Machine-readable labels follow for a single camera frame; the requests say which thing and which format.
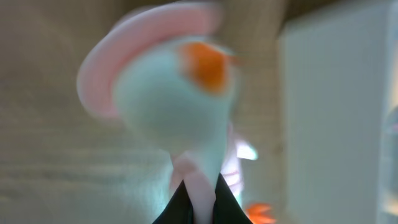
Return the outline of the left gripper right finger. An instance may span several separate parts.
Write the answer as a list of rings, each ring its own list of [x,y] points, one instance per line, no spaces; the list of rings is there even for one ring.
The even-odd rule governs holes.
[[[218,176],[213,207],[213,224],[252,224],[228,187],[224,177]]]

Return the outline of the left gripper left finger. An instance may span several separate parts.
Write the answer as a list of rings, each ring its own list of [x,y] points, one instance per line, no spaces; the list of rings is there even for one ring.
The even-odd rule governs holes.
[[[184,181],[152,224],[193,224],[193,207]]]

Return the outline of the white duck toy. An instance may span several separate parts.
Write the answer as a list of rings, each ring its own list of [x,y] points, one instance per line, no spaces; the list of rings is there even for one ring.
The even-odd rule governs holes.
[[[119,121],[169,154],[170,199],[184,181],[193,223],[213,223],[220,174],[252,223],[274,223],[268,204],[241,205],[240,161],[257,152],[231,122],[239,68],[234,53],[213,40],[222,18],[212,1],[126,14],[84,59],[78,97],[92,116]]]

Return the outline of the white cardboard box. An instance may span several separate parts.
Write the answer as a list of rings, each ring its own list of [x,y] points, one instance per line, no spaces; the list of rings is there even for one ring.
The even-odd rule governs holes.
[[[397,2],[341,1],[280,36],[286,212],[397,222]]]

